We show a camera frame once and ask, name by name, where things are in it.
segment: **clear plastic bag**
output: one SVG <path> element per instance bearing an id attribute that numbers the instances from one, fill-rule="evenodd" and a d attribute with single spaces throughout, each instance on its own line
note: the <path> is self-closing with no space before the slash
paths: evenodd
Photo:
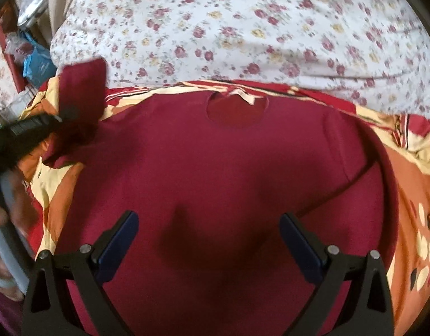
<path id="1" fill-rule="evenodd" d="M 24 61 L 34 51 L 33 45 L 27 40 L 11 32 L 6 36 L 6 54 L 14 56 L 17 64 L 23 65 Z"/>

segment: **black device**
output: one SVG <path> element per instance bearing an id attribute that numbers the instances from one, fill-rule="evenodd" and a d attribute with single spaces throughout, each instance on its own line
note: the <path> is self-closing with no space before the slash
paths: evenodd
<path id="1" fill-rule="evenodd" d="M 7 0 L 0 0 L 0 9 Z M 430 0 L 407 0 L 430 35 Z M 5 174 L 17 161 L 61 125 L 59 116 L 35 116 L 0 129 L 0 205 L 9 211 L 10 187 Z M 93 245 L 76 253 L 39 254 L 36 262 L 27 252 L 22 237 L 11 222 L 0 228 L 0 254 L 26 293 L 23 335 L 86 335 L 74 310 L 65 279 L 74 279 L 95 326 L 113 330 L 111 335 L 130 335 L 101 285 L 112 279 L 135 234 L 119 243 L 125 225 L 138 226 L 138 217 L 127 212 L 115 227 Z M 348 297 L 329 336 L 390 336 L 394 334 L 389 287 L 379 253 L 365 257 L 344 255 L 334 246 L 324 246 L 303 229 L 297 218 L 284 214 L 279 224 L 282 239 L 295 258 L 305 279 L 316 290 L 285 336 L 315 336 L 322 326 L 342 283 L 351 280 Z"/>

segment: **silver bolt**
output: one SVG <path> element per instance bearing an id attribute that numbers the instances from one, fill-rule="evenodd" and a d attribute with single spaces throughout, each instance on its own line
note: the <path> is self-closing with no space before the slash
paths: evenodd
<path id="1" fill-rule="evenodd" d="M 327 248 L 327 251 L 329 252 L 329 254 L 332 254 L 332 255 L 338 255 L 340 253 L 340 249 L 336 245 L 330 245 Z"/>
<path id="2" fill-rule="evenodd" d="M 41 259 L 46 259 L 46 258 L 48 258 L 48 256 L 50 255 L 50 251 L 48 251 L 48 250 L 42 250 L 40 253 L 39 253 L 39 257 L 41 258 Z"/>
<path id="3" fill-rule="evenodd" d="M 377 250 L 371 250 L 370 256 L 372 257 L 372 259 L 375 259 L 375 260 L 380 259 L 380 253 Z"/>
<path id="4" fill-rule="evenodd" d="M 89 244 L 84 244 L 80 247 L 80 253 L 82 254 L 87 254 L 90 250 L 92 250 L 92 247 Z"/>

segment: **white floral fabric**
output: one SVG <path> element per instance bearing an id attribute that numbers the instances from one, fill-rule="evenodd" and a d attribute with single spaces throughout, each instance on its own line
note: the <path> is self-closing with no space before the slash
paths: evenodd
<path id="1" fill-rule="evenodd" d="M 17 95 L 11 70 L 0 46 L 0 109 L 7 107 Z"/>
<path id="2" fill-rule="evenodd" d="M 430 118 L 430 39 L 405 0 L 74 0 L 54 63 L 108 84 L 246 79 Z"/>

